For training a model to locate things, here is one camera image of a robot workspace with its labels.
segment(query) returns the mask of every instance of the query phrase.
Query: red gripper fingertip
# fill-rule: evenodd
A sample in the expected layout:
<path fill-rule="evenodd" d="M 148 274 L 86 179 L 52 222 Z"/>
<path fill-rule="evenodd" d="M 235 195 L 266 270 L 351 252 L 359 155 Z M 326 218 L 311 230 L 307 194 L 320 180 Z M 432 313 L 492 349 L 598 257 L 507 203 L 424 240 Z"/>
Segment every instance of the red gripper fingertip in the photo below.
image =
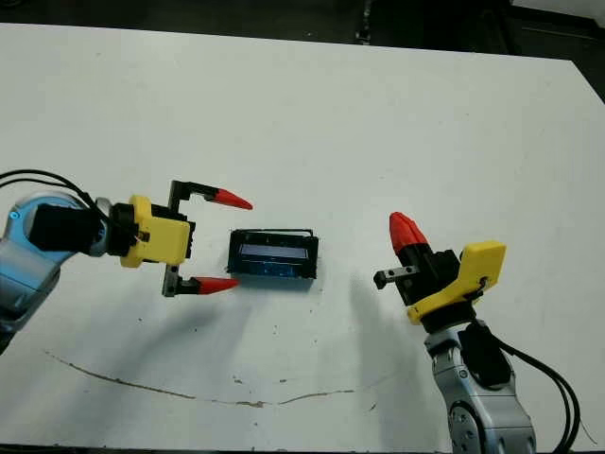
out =
<path fill-rule="evenodd" d="M 416 222 L 406 215 L 395 212 L 389 217 L 390 242 L 395 253 L 409 244 L 427 243 Z"/>
<path fill-rule="evenodd" d="M 215 197 L 212 199 L 213 202 L 221 203 L 223 205 L 236 206 L 237 208 L 244 208 L 245 210 L 251 210 L 252 205 L 248 201 L 245 201 L 241 197 L 237 197 L 233 192 L 229 192 L 226 189 L 218 189 Z"/>
<path fill-rule="evenodd" d="M 227 290 L 239 284 L 237 279 L 222 277 L 195 277 L 194 279 L 199 282 L 198 294 L 200 295 L 209 295 L 210 293 Z"/>

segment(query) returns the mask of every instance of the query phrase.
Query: small rectangular device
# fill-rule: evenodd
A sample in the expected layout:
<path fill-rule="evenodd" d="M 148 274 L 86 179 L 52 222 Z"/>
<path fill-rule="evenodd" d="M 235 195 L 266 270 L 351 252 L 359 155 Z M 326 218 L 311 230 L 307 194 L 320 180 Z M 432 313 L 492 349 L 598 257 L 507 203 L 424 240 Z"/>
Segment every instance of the small rectangular device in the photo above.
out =
<path fill-rule="evenodd" d="M 227 272 L 315 279 L 318 244 L 309 229 L 234 230 Z"/>

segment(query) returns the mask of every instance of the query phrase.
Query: white tabletop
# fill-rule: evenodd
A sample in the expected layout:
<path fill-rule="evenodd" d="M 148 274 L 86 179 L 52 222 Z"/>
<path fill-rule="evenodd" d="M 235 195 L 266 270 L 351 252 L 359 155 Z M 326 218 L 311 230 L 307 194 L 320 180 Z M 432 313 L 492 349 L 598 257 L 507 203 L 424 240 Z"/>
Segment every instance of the white tabletop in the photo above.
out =
<path fill-rule="evenodd" d="M 478 314 L 570 381 L 605 447 L 605 107 L 571 62 L 13 25 L 0 61 L 3 169 L 54 170 L 114 202 L 165 202 L 181 179 L 254 204 L 184 203 L 198 228 L 183 274 L 225 276 L 233 228 L 320 237 L 309 290 L 165 299 L 160 266 L 71 259 L 0 357 L 0 442 L 449 450 L 425 333 L 372 282 L 398 263 L 401 210 L 435 250 L 509 245 Z M 0 192 L 0 218 L 34 189 Z M 557 390 L 513 364 L 552 449 Z"/>

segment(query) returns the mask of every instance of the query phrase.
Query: dark floor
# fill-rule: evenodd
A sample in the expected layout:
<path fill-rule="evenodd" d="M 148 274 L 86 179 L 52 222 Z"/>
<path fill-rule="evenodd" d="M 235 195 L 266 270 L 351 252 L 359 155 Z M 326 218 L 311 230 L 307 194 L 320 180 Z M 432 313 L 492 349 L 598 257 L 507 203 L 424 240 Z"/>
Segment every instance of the dark floor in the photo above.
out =
<path fill-rule="evenodd" d="M 0 7 L 0 22 L 567 59 L 605 100 L 605 30 L 588 19 L 511 7 L 508 0 L 0 0 L 7 4 L 15 5 Z"/>

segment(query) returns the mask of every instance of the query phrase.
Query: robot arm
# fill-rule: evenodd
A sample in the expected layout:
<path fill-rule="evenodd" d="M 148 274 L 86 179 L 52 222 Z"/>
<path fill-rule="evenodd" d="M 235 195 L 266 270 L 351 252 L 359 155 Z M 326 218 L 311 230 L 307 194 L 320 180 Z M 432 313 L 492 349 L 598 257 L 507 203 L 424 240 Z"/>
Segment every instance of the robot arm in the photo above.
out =
<path fill-rule="evenodd" d="M 189 200 L 191 194 L 252 208 L 224 189 L 176 181 L 168 206 L 152 204 L 143 196 L 114 205 L 97 199 L 91 206 L 87 197 L 60 191 L 37 193 L 15 203 L 0 239 L 0 354 L 57 285 L 61 264 L 75 253 L 117 255 L 129 268 L 143 262 L 165 263 L 164 296 L 208 294 L 236 286 L 234 279 L 179 276 L 179 265 L 191 256 L 196 227 L 179 212 L 179 201 Z"/>
<path fill-rule="evenodd" d="M 390 236 L 402 268 L 379 271 L 380 289 L 395 283 L 413 324 L 422 324 L 433 376 L 447 409 L 453 452 L 534 454 L 531 420 L 515 391 L 515 375 L 503 351 L 548 374 L 562 392 L 566 410 L 563 437 L 554 452 L 567 453 L 578 434 L 579 404 L 573 390 L 555 371 L 496 338 L 476 318 L 473 304 L 494 286 L 506 246 L 497 241 L 470 244 L 460 261 L 453 251 L 433 253 L 415 222 L 390 215 Z M 574 424 L 569 406 L 574 404 Z"/>

